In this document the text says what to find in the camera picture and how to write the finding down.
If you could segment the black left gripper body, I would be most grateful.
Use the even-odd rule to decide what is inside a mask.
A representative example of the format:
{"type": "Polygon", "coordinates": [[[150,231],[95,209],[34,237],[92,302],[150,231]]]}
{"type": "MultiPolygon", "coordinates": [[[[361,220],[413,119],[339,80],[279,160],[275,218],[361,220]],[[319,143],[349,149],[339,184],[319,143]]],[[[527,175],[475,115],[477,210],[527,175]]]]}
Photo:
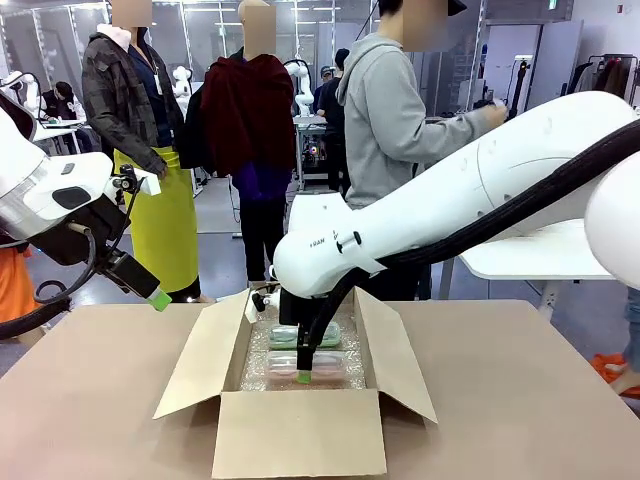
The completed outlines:
{"type": "Polygon", "coordinates": [[[130,273],[131,256],[115,247],[129,220],[100,197],[32,238],[32,244],[63,266],[84,262],[98,273],[130,273]]]}

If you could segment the person's right hand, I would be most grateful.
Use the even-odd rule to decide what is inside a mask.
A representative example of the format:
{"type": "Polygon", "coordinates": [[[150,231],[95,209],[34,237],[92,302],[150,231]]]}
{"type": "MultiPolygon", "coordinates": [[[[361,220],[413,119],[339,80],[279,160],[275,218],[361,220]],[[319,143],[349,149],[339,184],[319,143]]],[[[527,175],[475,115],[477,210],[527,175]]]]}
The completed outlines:
{"type": "Polygon", "coordinates": [[[502,125],[507,120],[509,113],[507,106],[500,99],[485,106],[483,112],[492,128],[502,125]]]}

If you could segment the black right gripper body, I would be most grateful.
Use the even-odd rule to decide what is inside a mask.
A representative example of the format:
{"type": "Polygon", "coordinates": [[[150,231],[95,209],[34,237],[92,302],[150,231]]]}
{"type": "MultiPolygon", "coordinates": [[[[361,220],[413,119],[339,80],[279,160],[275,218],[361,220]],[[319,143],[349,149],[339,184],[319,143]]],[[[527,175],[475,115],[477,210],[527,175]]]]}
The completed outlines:
{"type": "Polygon", "coordinates": [[[310,328],[326,303],[327,296],[301,298],[280,289],[279,323],[310,328]]]}

